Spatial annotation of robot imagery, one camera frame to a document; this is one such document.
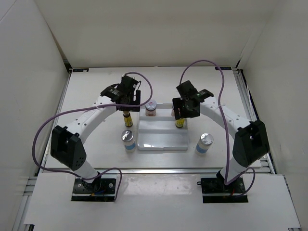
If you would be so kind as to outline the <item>yellow label brown bottle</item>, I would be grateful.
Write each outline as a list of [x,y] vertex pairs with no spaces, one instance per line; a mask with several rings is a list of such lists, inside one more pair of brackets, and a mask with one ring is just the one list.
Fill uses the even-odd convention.
[[132,127],[133,126],[133,121],[132,117],[129,111],[124,111],[123,112],[123,117],[124,117],[124,123],[126,127]]

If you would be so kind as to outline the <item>white-lid red label jar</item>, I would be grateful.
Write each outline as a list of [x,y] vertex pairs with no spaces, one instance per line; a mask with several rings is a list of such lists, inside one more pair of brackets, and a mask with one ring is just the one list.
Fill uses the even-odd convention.
[[150,100],[145,105],[146,116],[156,116],[157,102],[155,100]]

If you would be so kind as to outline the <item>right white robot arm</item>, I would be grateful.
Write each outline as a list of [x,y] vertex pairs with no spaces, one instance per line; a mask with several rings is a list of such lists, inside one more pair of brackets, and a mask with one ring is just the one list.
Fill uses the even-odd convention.
[[180,97],[172,100],[176,120],[205,115],[225,130],[227,138],[233,138],[233,146],[227,147],[227,163],[216,180],[217,189],[228,192],[234,181],[270,151],[265,124],[238,115],[219,104],[210,91],[198,91],[189,80],[179,84],[177,91]]

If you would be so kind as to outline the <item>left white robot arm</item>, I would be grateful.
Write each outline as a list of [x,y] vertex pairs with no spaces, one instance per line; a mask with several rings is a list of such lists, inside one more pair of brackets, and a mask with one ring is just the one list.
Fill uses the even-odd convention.
[[68,125],[57,125],[51,135],[51,156],[82,178],[82,185],[91,193],[101,190],[99,174],[86,160],[83,144],[89,135],[116,111],[135,111],[140,108],[141,91],[139,81],[124,75],[121,82],[105,88],[92,104],[94,109],[86,110]]

